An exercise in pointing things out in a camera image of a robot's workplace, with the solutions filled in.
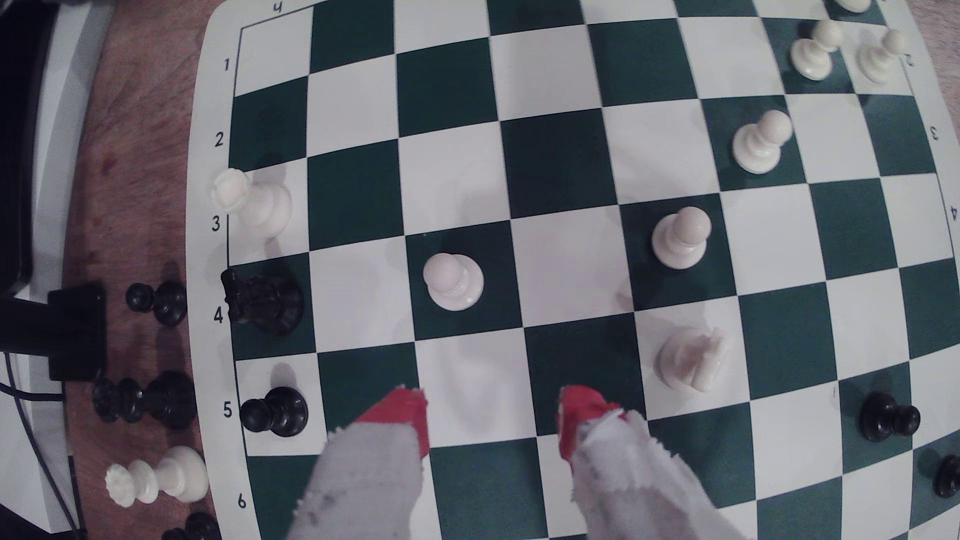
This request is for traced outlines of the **red cloth-wrapped gripper finger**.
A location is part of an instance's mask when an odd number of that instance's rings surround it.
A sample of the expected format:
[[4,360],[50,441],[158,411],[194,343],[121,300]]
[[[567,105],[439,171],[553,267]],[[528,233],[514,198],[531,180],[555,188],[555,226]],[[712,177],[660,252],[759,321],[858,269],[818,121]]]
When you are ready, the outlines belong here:
[[289,539],[410,539],[429,453],[426,409],[422,389],[396,387],[331,432]]
[[587,386],[558,395],[558,452],[588,539],[744,539],[641,412]]

